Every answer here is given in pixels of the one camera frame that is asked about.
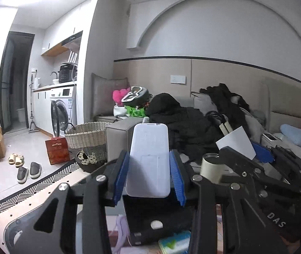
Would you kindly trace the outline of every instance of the pink plush toy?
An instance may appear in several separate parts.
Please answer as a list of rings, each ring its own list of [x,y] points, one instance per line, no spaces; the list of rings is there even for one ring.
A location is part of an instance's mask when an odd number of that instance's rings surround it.
[[[130,88],[113,91],[113,100],[119,107],[123,106],[121,99],[124,98],[124,96],[129,92]]]

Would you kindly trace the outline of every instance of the beige cup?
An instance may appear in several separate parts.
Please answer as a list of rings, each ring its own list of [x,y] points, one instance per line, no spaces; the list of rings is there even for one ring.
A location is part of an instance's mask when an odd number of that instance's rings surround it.
[[[200,175],[210,180],[212,183],[219,184],[225,172],[225,165],[221,163],[219,155],[208,153],[202,156]]]

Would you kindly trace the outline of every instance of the black clothing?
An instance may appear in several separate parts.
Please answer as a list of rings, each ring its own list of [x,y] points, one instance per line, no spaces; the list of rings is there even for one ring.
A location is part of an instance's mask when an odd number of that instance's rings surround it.
[[[200,93],[208,94],[210,96],[211,100],[218,108],[219,113],[228,117],[229,123],[234,130],[242,126],[247,136],[251,136],[245,114],[240,109],[244,108],[249,112],[249,105],[244,101],[242,96],[231,93],[223,83],[220,83],[219,86],[216,87],[207,87],[207,90],[200,89]],[[232,97],[239,97],[238,104],[231,101]]]
[[[205,153],[218,153],[215,142],[223,137],[199,109],[181,107],[168,93],[153,98],[145,112],[151,123],[168,127],[169,149],[177,149],[190,160],[201,163]]]

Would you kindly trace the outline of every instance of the mop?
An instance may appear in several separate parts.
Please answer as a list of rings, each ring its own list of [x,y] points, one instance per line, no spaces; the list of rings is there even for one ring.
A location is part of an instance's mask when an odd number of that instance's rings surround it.
[[[33,94],[33,90],[32,90],[32,87],[33,87],[33,75],[31,75],[31,84],[29,85],[30,89],[31,89],[31,96]],[[36,132],[39,132],[40,130],[36,127],[36,124],[34,122],[34,116],[33,116],[33,106],[32,106],[32,102],[31,102],[31,126],[29,127],[29,131],[28,133],[31,134],[31,133],[36,133]]]

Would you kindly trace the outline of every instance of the washing machine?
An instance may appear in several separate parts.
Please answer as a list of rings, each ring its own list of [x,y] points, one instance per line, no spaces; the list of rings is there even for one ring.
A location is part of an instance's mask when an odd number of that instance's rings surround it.
[[[72,125],[77,125],[76,86],[52,89],[50,100],[54,136],[64,137]]]

